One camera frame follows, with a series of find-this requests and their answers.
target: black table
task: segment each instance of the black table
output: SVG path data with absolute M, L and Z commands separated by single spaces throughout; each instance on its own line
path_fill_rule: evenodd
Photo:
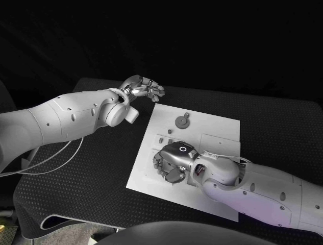
M 81 79 L 74 92 L 118 87 L 120 81 Z M 241 156 L 323 186 L 323 112 L 319 105 L 271 97 L 164 86 L 160 103 L 241 120 Z M 26 238 L 38 238 L 79 222 L 127 228 L 154 221 L 190 221 L 222 226 L 278 244 L 323 244 L 307 231 L 274 227 L 239 214 L 232 222 L 125 188 L 154 103 L 133 103 L 140 116 L 130 124 L 104 127 L 84 138 L 81 150 L 58 171 L 25 175 L 14 205 Z M 65 143 L 40 147 L 33 164 Z M 33 173 L 56 168 L 74 154 L 79 140 Z

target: black backdrop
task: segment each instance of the black backdrop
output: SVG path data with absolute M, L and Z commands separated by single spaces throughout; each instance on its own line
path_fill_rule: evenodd
M 0 79 L 19 108 L 81 77 L 316 101 L 323 108 L 323 1 L 149 9 L 0 8 Z

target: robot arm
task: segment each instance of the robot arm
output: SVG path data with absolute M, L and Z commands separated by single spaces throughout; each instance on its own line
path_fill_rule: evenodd
M 167 182 L 179 183 L 189 171 L 215 202 L 270 225 L 323 235 L 323 187 L 271 167 L 236 163 L 208 151 L 199 154 L 182 141 L 164 146 L 153 162 Z M 174 167 L 170 172 L 163 163 Z
M 147 96 L 159 101 L 163 95 L 163 87 L 134 75 L 118 89 L 68 93 L 33 108 L 0 114 L 0 173 L 39 146 L 79 139 L 123 119 L 134 123 L 138 111 L 130 100 Z

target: white paper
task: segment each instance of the white paper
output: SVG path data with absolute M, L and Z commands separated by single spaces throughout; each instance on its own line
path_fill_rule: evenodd
M 174 120 L 186 112 L 190 115 L 190 125 L 186 129 L 179 129 Z M 128 189 L 238 222 L 238 212 L 228 205 L 212 201 L 200 189 L 187 184 L 187 180 L 172 185 L 157 175 L 153 156 L 169 139 L 185 141 L 199 153 L 200 150 L 209 150 L 222 155 L 239 156 L 239 121 L 156 104 L 127 183 Z

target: table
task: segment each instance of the table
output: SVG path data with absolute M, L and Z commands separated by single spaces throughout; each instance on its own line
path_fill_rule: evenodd
M 74 92 L 120 84 L 82 78 Z M 241 120 L 242 157 L 323 186 L 323 112 L 316 103 L 170 86 L 164 89 L 159 103 Z M 38 238 L 79 222 L 128 228 L 154 221 L 190 221 L 234 229 L 277 244 L 323 244 L 323 238 L 311 232 L 274 227 L 242 214 L 239 222 L 232 222 L 125 188 L 154 107 L 147 98 L 137 98 L 131 105 L 140 112 L 134 124 L 123 121 L 114 128 L 100 128 L 84 138 L 65 167 L 22 177 L 14 206 L 23 236 Z M 33 164 L 63 145 L 40 147 Z M 32 171 L 56 168 L 78 145 L 79 140 Z

